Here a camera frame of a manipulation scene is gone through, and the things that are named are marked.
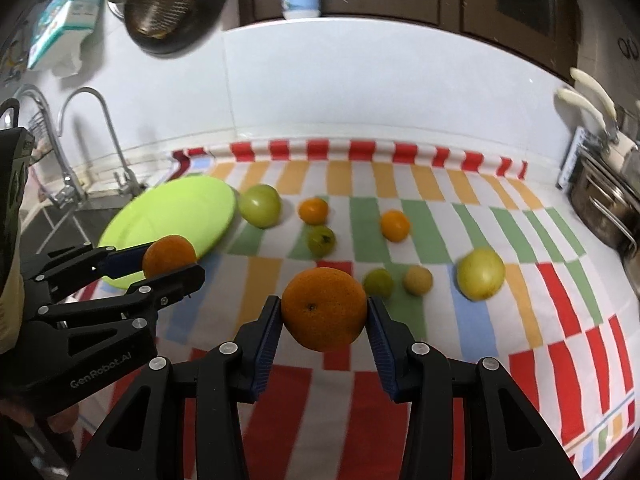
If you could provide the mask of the operator left hand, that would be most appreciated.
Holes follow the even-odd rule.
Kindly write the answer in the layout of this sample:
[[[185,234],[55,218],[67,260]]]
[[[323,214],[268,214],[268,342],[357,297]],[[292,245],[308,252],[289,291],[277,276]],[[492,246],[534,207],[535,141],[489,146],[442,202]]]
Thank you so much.
[[[36,418],[34,413],[20,400],[1,399],[0,412],[2,416],[9,417],[14,422],[25,428],[35,426]],[[65,434],[73,429],[79,418],[79,405],[74,404],[70,408],[52,415],[48,418],[50,429],[56,434]]]

